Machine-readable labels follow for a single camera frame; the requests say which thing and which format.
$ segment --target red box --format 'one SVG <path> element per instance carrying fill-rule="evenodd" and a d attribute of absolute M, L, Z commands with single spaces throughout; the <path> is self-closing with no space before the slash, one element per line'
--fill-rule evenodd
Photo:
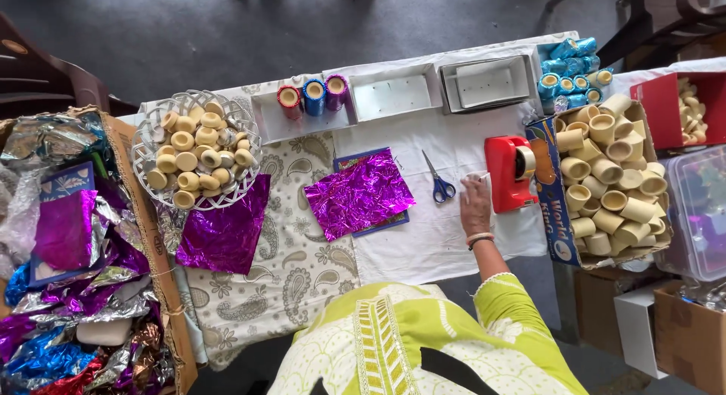
<path fill-rule="evenodd" d="M 726 143 L 726 73 L 669 73 L 630 87 L 630 97 L 640 100 L 648 115 L 650 135 L 656 149 L 683 147 L 678 108 L 678 79 L 688 77 L 698 90 L 695 96 L 706 105 L 703 122 L 709 125 L 706 142 L 699 145 Z"/>

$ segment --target scissors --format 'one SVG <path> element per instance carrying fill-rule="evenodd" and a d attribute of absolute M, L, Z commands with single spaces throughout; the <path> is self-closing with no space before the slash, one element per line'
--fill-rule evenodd
<path fill-rule="evenodd" d="M 431 170 L 431 175 L 433 176 L 433 200 L 440 204 L 449 198 L 453 198 L 454 195 L 456 195 L 456 188 L 439 177 L 439 173 L 433 169 L 426 152 L 423 150 L 421 150 L 421 152 L 423 153 L 423 158 L 426 159 L 428 169 Z"/>

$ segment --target woman's hand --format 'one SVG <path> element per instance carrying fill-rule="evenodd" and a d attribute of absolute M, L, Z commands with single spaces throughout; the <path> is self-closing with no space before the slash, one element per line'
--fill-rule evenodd
<path fill-rule="evenodd" d="M 465 191 L 459 194 L 461 203 L 461 226 L 469 237 L 489 232 L 489 216 L 492 212 L 492 198 L 484 182 L 461 180 Z"/>

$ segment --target red tape dispenser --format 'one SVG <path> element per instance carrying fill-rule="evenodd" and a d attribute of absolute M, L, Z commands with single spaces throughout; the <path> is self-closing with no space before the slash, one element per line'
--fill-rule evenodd
<path fill-rule="evenodd" d="M 484 140 L 486 169 L 492 178 L 492 207 L 496 214 L 535 204 L 529 180 L 537 167 L 529 141 L 520 136 Z"/>

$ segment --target green kurta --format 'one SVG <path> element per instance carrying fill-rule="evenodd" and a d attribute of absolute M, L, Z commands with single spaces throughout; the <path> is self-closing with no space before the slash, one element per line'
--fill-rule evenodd
<path fill-rule="evenodd" d="M 473 297 L 479 323 L 427 286 L 376 283 L 331 302 L 298 332 L 269 394 L 455 395 L 471 392 L 421 369 L 421 347 L 471 367 L 500 395 L 586 394 L 522 284 L 487 279 Z"/>

